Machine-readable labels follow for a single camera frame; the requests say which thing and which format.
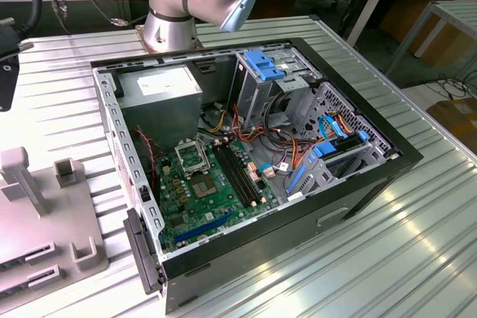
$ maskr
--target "green circuit board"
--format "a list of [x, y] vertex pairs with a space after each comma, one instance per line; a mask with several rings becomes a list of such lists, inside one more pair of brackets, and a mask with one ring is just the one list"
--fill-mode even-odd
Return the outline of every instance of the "green circuit board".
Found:
[[[233, 190], [225, 172], [215, 158], [211, 147], [205, 147], [205, 154], [211, 168], [207, 174], [195, 174], [187, 180], [179, 159], [175, 153], [158, 158], [157, 170], [160, 171], [160, 211], [165, 221], [161, 241], [166, 252], [174, 251], [187, 244], [220, 232], [278, 206], [271, 189], [260, 180], [255, 183], [250, 178], [247, 163], [252, 162], [242, 144], [234, 141], [230, 149], [241, 163], [241, 169], [248, 175], [250, 183], [259, 192], [261, 199], [256, 206], [244, 207]], [[175, 238], [202, 225], [224, 218], [219, 227], [200, 235], [177, 242]]]

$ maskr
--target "black clamp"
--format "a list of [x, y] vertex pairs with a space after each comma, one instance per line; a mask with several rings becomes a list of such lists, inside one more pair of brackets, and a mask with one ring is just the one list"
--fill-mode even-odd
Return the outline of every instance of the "black clamp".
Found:
[[21, 43], [18, 32], [13, 29], [13, 18], [0, 20], [0, 112], [8, 111], [13, 102], [19, 74], [18, 54], [33, 48], [30, 42]]

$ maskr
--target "ram slot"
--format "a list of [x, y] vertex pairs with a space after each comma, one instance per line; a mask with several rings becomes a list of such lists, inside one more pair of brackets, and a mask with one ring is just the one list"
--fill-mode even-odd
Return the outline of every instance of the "ram slot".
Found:
[[233, 190], [237, 193], [241, 204], [247, 208], [252, 201], [258, 202], [259, 195], [245, 175], [245, 172], [241, 169], [231, 149], [228, 147], [215, 147], [212, 149], [212, 152], [224, 170]]

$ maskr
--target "aluminum table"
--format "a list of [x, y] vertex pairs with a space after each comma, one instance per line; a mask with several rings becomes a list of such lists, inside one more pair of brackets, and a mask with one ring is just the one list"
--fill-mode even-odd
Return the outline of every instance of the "aluminum table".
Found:
[[[301, 36], [381, 112], [424, 159], [361, 214], [170, 317], [474, 317], [476, 156], [389, 80], [309, 17], [249, 21], [234, 34], [198, 27], [205, 46]], [[107, 146], [89, 61], [144, 54], [135, 31], [33, 39], [21, 55], [0, 148], [23, 144], [31, 166], [84, 163], [110, 267], [5, 317], [158, 317], [122, 225], [126, 201]]]
[[[406, 50], [411, 46], [414, 39], [419, 35], [419, 32], [427, 23], [432, 15], [440, 17], [440, 21], [436, 27], [432, 30], [432, 33], [437, 33], [442, 30], [446, 23], [454, 25], [458, 30], [465, 33], [467, 36], [477, 40], [477, 1], [465, 0], [465, 1], [431, 1], [420, 15], [419, 19], [414, 23], [411, 30], [408, 32], [401, 45], [394, 52], [394, 55], [385, 70], [386, 76], [389, 76], [391, 72], [396, 68], [399, 61], [404, 56]], [[473, 57], [462, 68], [459, 77], [463, 76], [477, 61], [477, 57]]]

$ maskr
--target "label on power supply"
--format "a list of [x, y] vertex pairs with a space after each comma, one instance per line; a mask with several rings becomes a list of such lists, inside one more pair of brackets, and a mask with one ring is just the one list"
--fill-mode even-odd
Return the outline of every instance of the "label on power supply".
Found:
[[160, 74], [140, 77], [137, 84], [144, 96], [163, 92], [190, 92], [195, 89], [189, 74], [183, 67], [167, 69]]

